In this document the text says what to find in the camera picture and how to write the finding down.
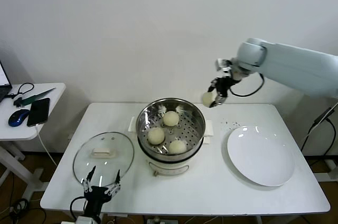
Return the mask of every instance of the black smartphone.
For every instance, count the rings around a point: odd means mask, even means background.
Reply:
[[[28,117],[27,126],[31,127],[46,123],[49,113],[49,102],[51,99],[44,98],[32,103],[30,115]]]

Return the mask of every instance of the robotic arm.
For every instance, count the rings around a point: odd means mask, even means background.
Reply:
[[[338,98],[338,57],[323,52],[250,38],[239,47],[236,58],[217,59],[216,68],[222,76],[211,82],[202,98],[210,108],[223,104],[230,87],[254,72],[309,96]]]

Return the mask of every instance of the computer mouse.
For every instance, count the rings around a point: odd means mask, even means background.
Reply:
[[[22,124],[22,122],[26,119],[29,115],[29,109],[20,109],[11,114],[10,118],[8,119],[9,126],[16,127]]]

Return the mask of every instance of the white plate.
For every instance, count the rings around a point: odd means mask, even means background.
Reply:
[[[228,153],[244,176],[265,186],[286,183],[295,169],[287,146],[264,127],[243,126],[234,130],[229,136]]]

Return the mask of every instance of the white cable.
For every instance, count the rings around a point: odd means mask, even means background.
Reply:
[[[214,220],[214,219],[216,219],[216,218],[218,218],[218,217],[219,217],[219,216],[213,217],[212,219],[210,219],[210,220],[204,222],[203,224],[206,224],[206,223],[208,223],[208,222],[210,222],[210,221],[212,221],[212,220]]]
[[[5,210],[3,210],[2,212],[0,212],[0,214],[3,214],[5,211],[7,211],[9,209],[9,207],[7,207]]]
[[[195,218],[196,216],[194,217],[191,217],[189,220],[187,220],[184,224],[187,224],[189,221],[191,221],[193,218]]]
[[[34,200],[30,200],[30,202],[36,202],[36,201],[40,201],[42,198],[40,199],[34,199]]]
[[[85,208],[86,208],[86,206],[87,206],[87,200],[85,200],[85,202],[84,202],[84,204],[83,204],[83,211],[85,211]]]
[[[47,152],[49,158],[52,160],[52,162],[55,164],[55,166],[57,167],[57,163],[54,161],[53,157],[50,155],[50,153],[48,152],[47,148],[44,146],[43,142],[42,142],[42,139],[41,139],[41,136],[40,136],[40,133],[39,133],[39,130],[37,129],[37,125],[35,125],[35,130],[37,132],[37,136],[39,137],[39,140],[41,142],[41,145],[43,146],[43,148],[45,149],[45,151]]]
[[[306,137],[308,137],[316,128],[317,128],[317,126],[318,125],[320,125],[321,124],[321,122],[323,121],[323,120],[325,120],[326,119],[326,116],[331,112],[331,110],[333,110],[336,106],[338,105],[338,102],[325,114],[325,116],[323,116],[323,118],[319,121],[319,123],[318,124],[316,124],[310,131],[309,131],[309,133],[303,138],[303,140],[305,140],[306,139]]]
[[[136,224],[135,221],[132,219],[132,218],[129,218],[129,217],[119,217],[119,218],[116,218],[116,220],[118,219],[129,219],[133,222],[133,224]]]

